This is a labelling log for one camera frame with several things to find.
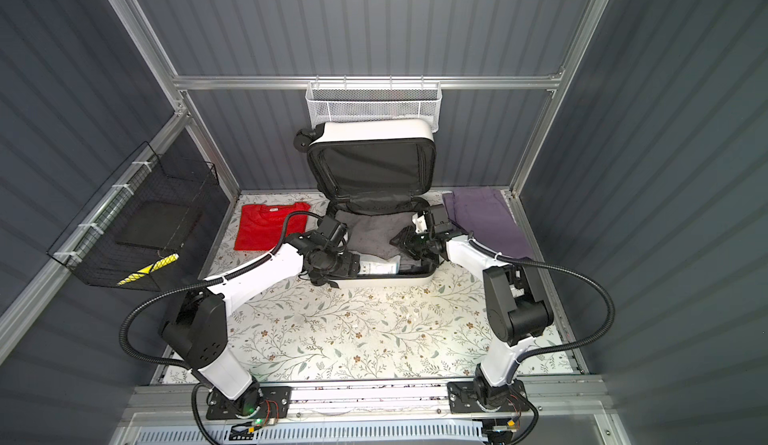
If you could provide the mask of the grey towel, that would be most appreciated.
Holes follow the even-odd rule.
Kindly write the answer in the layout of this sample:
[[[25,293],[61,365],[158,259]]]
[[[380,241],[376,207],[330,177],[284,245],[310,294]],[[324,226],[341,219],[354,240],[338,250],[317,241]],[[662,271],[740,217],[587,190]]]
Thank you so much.
[[[348,229],[348,249],[360,254],[392,259],[401,254],[390,241],[407,226],[412,226],[413,212],[387,215],[359,215],[337,211],[334,218]]]

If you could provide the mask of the purple pants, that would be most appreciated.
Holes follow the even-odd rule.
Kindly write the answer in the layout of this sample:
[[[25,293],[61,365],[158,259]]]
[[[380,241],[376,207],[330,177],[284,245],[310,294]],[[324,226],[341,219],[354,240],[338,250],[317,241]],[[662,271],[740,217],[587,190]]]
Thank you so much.
[[[532,258],[533,250],[502,193],[494,188],[461,188],[442,194],[452,221],[494,252]]]

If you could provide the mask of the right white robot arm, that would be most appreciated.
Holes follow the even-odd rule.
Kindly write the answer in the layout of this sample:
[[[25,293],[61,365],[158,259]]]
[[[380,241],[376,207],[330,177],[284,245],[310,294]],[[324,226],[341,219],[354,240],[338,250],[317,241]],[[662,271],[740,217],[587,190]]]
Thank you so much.
[[[511,385],[523,354],[554,321],[541,280],[522,264],[481,244],[472,232],[454,223],[442,205],[416,212],[390,244],[413,259],[449,261],[482,282],[493,338],[477,366],[474,387],[480,393]]]

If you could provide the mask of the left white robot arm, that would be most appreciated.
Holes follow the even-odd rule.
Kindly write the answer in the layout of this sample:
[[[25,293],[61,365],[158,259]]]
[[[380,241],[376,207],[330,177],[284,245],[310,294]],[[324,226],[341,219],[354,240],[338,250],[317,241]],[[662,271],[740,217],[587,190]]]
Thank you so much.
[[[347,248],[347,226],[312,212],[288,214],[277,244],[263,255],[212,275],[168,307],[161,338],[201,382],[230,401],[256,391],[257,381],[228,345],[231,316],[272,286],[302,273],[320,284],[354,278],[360,258]]]

